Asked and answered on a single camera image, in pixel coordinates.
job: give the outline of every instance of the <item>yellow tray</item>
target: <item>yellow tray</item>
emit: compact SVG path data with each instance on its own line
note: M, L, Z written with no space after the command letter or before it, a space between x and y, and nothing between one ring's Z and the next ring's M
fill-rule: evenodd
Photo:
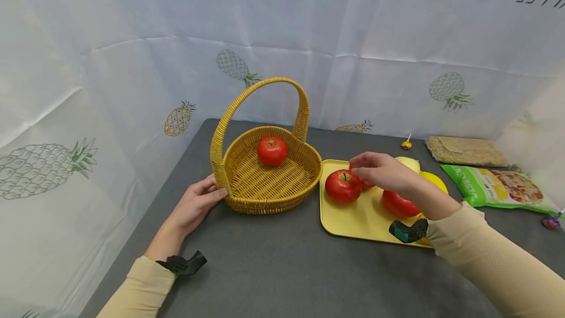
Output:
M341 206L334 204L326 194L326 178L330 173L349 168L349 162L338 159L325 159L322 162L320 178L320 221L327 232L336 236L353 237L354 239L370 239L386 241L388 243L405 244L431 248L422 240L414 243L402 243L388 232L390 224L395 217L388 213L381 205L383 190L372 187L363 191L356 202ZM413 225L417 216L402 220L406 225Z

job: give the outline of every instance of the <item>yellow wicker basket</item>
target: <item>yellow wicker basket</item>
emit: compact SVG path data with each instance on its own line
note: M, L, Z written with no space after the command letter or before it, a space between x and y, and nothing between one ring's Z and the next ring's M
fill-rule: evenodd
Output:
M235 110L257 89L284 81L293 85L300 96L300 106L292 133L276 126L253 128L240 135L222 155L224 135ZM306 143L308 132L308 97L302 87L287 78L270 78L248 87L226 111L212 138L210 159L218 187L228 191L226 203L245 214L273 214L300 205L321 177L321 157ZM282 139L288 154L282 165L267 167L257 158L257 145L263 138Z

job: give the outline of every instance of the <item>green snack bag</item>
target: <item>green snack bag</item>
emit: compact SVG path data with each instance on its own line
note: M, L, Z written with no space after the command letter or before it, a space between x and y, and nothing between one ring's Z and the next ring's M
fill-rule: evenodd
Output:
M472 207L522 208L555 215L557 206L527 177L513 171L441 165Z

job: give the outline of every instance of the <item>basket handle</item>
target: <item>basket handle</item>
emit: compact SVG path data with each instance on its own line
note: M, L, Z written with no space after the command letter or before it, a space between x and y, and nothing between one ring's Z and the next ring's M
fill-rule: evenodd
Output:
M298 106L298 112L296 113L296 120L294 121L294 127L292 129L293 135L301 140L306 141L306 134L308 133L308 119L309 119L309 103L308 97L304 89L294 80L283 77L274 77L270 79L261 80L256 84L245 89L241 95L238 96L234 102L231 103L230 107L224 113L222 119L218 123L216 131L213 133L212 144L210 147L210 160L212 161L212 169L214 176L216 177L216 182L219 186L223 186L227 189L228 194L231 195L231 187L228 183L228 176L226 174L226 169L224 168L224 158L223 158L223 146L224 146L224 135L226 135L226 129L230 123L231 117L235 113L235 110L241 105L241 103L249 97L253 92L257 91L265 85L272 84L275 82L287 82L296 88L298 91L298 97L300 98L300 105Z

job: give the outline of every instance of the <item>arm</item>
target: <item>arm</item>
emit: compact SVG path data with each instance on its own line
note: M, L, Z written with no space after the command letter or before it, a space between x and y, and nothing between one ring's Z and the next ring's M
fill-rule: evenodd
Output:
M484 214L456 200L401 162L365 152L353 173L413 202L428 219L427 239L505 317L553 318L565 312L565 281L496 232Z
M155 318L176 279L156 260L177 255L185 237L226 194L226 189L216 189L212 176L191 185L97 317Z

